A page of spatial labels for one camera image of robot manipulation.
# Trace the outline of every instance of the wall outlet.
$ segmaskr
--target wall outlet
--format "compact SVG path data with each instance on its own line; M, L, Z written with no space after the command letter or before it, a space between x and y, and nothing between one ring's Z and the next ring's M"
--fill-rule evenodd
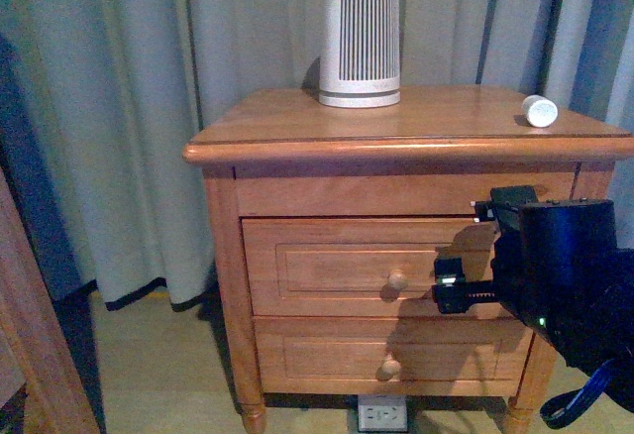
M359 432L407 432L405 396L360 394Z

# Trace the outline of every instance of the drawer panel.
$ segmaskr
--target drawer panel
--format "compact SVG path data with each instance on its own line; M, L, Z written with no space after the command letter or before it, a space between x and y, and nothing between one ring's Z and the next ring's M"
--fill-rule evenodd
M472 214L493 187L530 184L540 199L568 199L575 163L238 166L242 216Z
M491 277L495 230L467 218L245 219L256 315L436 316L434 261L462 256L469 280ZM400 271L404 290L388 277ZM507 315L497 304L465 316Z
M515 320L256 317L255 325L265 391L513 395L532 336ZM386 357L400 364L397 374L383 369Z

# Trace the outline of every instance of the curtain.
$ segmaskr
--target curtain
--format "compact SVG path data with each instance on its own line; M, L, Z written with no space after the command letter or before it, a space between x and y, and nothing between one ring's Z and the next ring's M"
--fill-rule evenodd
M110 301L157 277L173 302L194 297L213 254L199 171L180 150L250 92L314 81L321 0L8 3L18 18L0 31L15 37L82 281ZM539 92L634 130L633 3L401 0L402 83ZM632 164L610 189L630 247Z

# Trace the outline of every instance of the speaker grille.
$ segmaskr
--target speaker grille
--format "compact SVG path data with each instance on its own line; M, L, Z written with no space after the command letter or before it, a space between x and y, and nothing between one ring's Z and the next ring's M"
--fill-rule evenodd
M399 75L398 0L341 0L341 80Z

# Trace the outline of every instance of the drawer knob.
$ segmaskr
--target drawer knob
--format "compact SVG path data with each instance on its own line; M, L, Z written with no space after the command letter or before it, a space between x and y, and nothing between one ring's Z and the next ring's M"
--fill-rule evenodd
M383 360L383 364L380 366L380 369L390 377L394 377L400 373L400 363L391 355L387 355Z
M403 290L407 288L407 276L403 273L403 271L399 269L394 269L389 272L389 276L387 277L387 285L389 285L394 290Z

